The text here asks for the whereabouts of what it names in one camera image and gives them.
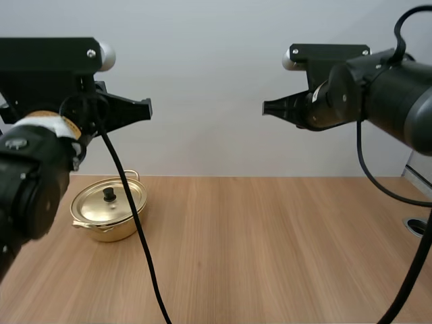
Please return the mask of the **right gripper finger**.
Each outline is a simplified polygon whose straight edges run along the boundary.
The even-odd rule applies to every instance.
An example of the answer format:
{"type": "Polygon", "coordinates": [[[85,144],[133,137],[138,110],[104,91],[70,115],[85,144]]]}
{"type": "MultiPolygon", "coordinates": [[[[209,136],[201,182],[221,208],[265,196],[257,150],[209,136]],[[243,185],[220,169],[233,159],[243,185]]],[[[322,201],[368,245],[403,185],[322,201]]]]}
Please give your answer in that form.
{"type": "Polygon", "coordinates": [[[262,115],[270,115],[297,126],[297,97],[297,94],[291,94],[280,99],[264,101],[262,105],[262,115]]]}

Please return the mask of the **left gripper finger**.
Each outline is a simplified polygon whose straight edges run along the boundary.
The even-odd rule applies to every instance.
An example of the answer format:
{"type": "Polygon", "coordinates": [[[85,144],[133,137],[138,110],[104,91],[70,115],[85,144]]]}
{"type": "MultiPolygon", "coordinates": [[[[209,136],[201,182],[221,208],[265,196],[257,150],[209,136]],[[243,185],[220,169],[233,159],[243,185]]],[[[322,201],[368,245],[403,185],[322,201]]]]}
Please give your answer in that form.
{"type": "Polygon", "coordinates": [[[112,132],[136,122],[151,120],[150,99],[133,101],[113,94],[101,93],[101,119],[106,132],[112,132]]]}

